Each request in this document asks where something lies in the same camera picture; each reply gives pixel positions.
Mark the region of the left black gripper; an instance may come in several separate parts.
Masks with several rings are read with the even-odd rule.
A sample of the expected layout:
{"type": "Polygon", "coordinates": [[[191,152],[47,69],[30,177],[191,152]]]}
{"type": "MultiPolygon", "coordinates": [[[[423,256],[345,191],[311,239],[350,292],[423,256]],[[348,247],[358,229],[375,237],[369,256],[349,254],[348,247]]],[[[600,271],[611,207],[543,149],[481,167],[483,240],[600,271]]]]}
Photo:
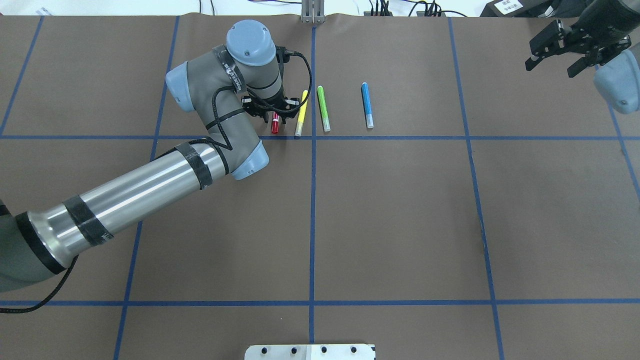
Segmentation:
{"type": "Polygon", "coordinates": [[[279,116],[282,124],[286,125],[288,119],[294,119],[300,111],[301,98],[291,97],[283,93],[260,98],[254,95],[245,95],[241,98],[242,109],[252,117],[261,117],[265,123],[268,122],[269,112],[279,116]]]}

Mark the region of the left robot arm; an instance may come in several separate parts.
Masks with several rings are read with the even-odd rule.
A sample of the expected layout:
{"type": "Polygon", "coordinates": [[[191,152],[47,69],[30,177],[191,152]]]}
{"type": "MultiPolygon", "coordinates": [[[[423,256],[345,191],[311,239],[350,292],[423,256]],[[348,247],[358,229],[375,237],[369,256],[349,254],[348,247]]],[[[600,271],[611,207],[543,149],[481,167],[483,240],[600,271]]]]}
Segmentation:
{"type": "Polygon", "coordinates": [[[207,136],[42,212],[12,215],[1,206],[1,291],[68,274],[80,253],[172,203],[230,175],[242,180],[270,161],[250,121],[270,112],[293,118],[303,103],[284,91],[284,65],[302,54],[275,45],[253,19],[234,23],[224,44],[179,64],[165,77],[185,112],[196,112],[207,136]]]}

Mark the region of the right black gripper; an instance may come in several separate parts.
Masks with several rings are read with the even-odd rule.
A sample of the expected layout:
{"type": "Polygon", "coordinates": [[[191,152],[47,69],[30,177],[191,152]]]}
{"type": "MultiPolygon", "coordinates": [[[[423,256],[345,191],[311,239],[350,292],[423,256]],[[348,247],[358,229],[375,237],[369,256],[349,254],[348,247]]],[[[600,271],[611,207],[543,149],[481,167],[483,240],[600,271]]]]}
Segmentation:
{"type": "Polygon", "coordinates": [[[567,68],[567,76],[574,78],[595,64],[604,65],[631,47],[631,25],[590,23],[569,26],[553,20],[530,40],[530,57],[525,70],[532,71],[544,59],[565,53],[581,54],[567,68]]]}

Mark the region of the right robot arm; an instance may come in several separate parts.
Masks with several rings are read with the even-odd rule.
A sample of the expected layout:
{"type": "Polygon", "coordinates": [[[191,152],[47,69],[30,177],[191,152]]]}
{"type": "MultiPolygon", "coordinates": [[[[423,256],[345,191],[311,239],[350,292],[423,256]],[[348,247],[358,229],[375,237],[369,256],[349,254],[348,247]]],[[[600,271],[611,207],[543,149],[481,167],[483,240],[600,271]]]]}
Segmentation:
{"type": "Polygon", "coordinates": [[[639,25],[637,0],[592,0],[572,25],[553,20],[529,41],[525,69],[532,71],[552,56],[579,54],[566,69],[567,77],[597,66],[593,84],[599,95],[620,114],[638,112],[639,45],[630,35],[639,25]]]}

